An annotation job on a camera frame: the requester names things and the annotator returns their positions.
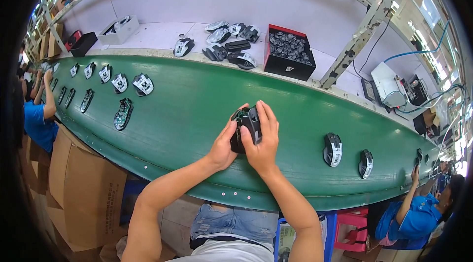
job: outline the white box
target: white box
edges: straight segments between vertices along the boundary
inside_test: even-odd
[[[100,43],[102,45],[107,45],[107,44],[109,44],[109,45],[119,45],[119,44],[123,44],[125,42],[125,40],[130,35],[132,35],[133,32],[135,32],[136,29],[138,29],[138,27],[139,27],[138,17],[130,16],[129,22],[127,22],[120,29],[120,31],[118,31],[117,33],[110,34],[110,35],[104,35],[105,32],[107,32],[107,30],[110,27],[112,27],[119,20],[121,20],[121,19],[113,20],[110,24],[107,25],[107,27],[105,27],[105,29],[102,30],[102,32],[100,32],[97,35],[97,38],[98,38],[98,40],[100,41]]]

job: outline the worker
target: worker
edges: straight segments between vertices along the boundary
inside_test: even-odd
[[[441,164],[446,171],[445,163]],[[419,184],[419,165],[411,174],[412,186],[403,201],[385,201],[369,206],[368,234],[370,241],[367,251],[377,245],[393,245],[398,239],[415,240],[432,233],[442,222],[446,222],[452,214],[463,189],[465,178],[462,175],[452,176],[443,193],[434,197],[415,194]]]
[[[23,80],[23,99],[25,113],[25,131],[41,148],[46,150],[50,155],[52,153],[52,144],[56,139],[58,126],[50,120],[56,113],[56,103],[52,95],[49,83],[52,79],[52,71],[48,70],[44,73],[43,82],[36,94],[34,101],[26,101],[27,85]],[[46,90],[46,104],[41,105],[41,96]]]
[[[266,183],[286,221],[296,231],[290,259],[323,261],[322,232],[317,213],[275,164],[279,123],[271,108],[263,101],[258,101],[256,108],[263,140],[254,145],[248,129],[242,126],[242,142],[249,164]],[[230,138],[236,128],[237,123],[228,120],[207,155],[193,164],[157,178],[145,187],[136,200],[122,262],[159,260],[161,237],[158,212],[190,188],[231,165],[237,157],[230,150]],[[191,256],[172,261],[273,262],[273,239],[277,224],[278,212],[205,203],[191,227],[191,246],[194,245],[195,250]]]

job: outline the white wall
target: white wall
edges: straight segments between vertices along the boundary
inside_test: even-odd
[[[366,13],[357,0],[83,0],[62,20],[67,33],[101,31],[117,17],[137,15],[140,23],[196,22],[255,24],[266,30],[269,23],[307,34],[312,48],[336,58]],[[357,69],[365,62],[382,23],[356,58]],[[376,45],[363,69],[369,74],[384,59],[411,51],[390,27]],[[420,62],[415,56],[393,59],[388,65],[401,77],[410,78]]]

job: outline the blue polo shirt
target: blue polo shirt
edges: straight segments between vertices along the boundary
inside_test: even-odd
[[[434,207],[439,201],[432,194],[416,196],[401,225],[395,220],[403,202],[391,202],[376,227],[375,238],[378,240],[388,235],[389,240],[418,239],[430,234],[437,228],[442,214]]]
[[[44,120],[44,105],[25,102],[25,131],[39,147],[50,153],[59,127],[50,120]]]

